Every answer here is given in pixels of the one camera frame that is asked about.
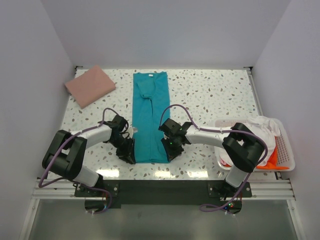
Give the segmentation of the teal t shirt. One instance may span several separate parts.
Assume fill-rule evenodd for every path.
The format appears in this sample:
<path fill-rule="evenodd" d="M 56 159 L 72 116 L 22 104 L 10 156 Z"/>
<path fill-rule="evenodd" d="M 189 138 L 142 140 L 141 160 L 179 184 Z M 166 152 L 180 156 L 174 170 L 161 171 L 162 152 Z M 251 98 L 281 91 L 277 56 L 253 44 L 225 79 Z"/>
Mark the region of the teal t shirt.
<path fill-rule="evenodd" d="M 137 129 L 133 135 L 137 164 L 169 162 L 161 142 L 164 133 L 159 130 L 160 120 L 170 117 L 169 110 L 164 112 L 169 105 L 166 72 L 133 75 L 132 126 Z"/>

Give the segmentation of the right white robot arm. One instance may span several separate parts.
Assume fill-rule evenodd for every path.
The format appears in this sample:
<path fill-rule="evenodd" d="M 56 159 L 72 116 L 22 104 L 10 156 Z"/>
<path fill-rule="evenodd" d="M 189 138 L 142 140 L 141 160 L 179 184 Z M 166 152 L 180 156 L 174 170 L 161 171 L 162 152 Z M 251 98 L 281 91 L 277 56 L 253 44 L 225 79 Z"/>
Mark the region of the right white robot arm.
<path fill-rule="evenodd" d="M 232 127 L 203 128 L 192 122 L 180 125 L 168 118 L 158 130 L 165 135 L 161 142 L 168 161 L 180 156 L 184 145 L 204 144 L 225 150 L 233 166 L 222 189 L 230 197 L 241 190 L 241 184 L 268 154 L 266 143 L 240 122 Z"/>

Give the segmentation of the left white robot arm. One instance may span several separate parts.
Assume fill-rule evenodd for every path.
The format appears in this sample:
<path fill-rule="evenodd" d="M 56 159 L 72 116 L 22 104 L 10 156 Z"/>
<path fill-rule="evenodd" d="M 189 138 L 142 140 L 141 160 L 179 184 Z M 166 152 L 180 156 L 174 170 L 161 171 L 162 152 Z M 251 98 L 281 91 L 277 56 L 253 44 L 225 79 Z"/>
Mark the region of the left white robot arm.
<path fill-rule="evenodd" d="M 136 160 L 133 135 L 136 131 L 136 128 L 129 127 L 128 121 L 118 114 L 111 121 L 102 120 L 81 131 L 57 131 L 42 160 L 44 173 L 39 187 L 48 185 L 43 181 L 48 172 L 52 172 L 61 179 L 85 185 L 88 193 L 99 196 L 104 190 L 103 177 L 84 166 L 86 150 L 100 143 L 111 144 L 120 160 L 134 165 Z"/>

